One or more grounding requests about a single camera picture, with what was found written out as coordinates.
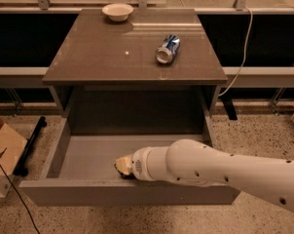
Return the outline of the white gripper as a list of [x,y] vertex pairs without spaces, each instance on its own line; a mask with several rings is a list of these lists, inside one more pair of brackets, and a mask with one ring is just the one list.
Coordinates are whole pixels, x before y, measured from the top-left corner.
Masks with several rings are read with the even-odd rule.
[[148,155],[152,147],[144,147],[135,151],[132,156],[127,155],[116,159],[116,165],[119,171],[125,175],[133,173],[138,180],[154,181],[147,168]]

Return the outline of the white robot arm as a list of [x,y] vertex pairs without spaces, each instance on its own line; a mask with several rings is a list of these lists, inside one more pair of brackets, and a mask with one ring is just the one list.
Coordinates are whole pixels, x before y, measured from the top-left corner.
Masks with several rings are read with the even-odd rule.
[[191,139],[118,158],[122,177],[208,187],[221,183],[294,213],[294,160],[229,154]]

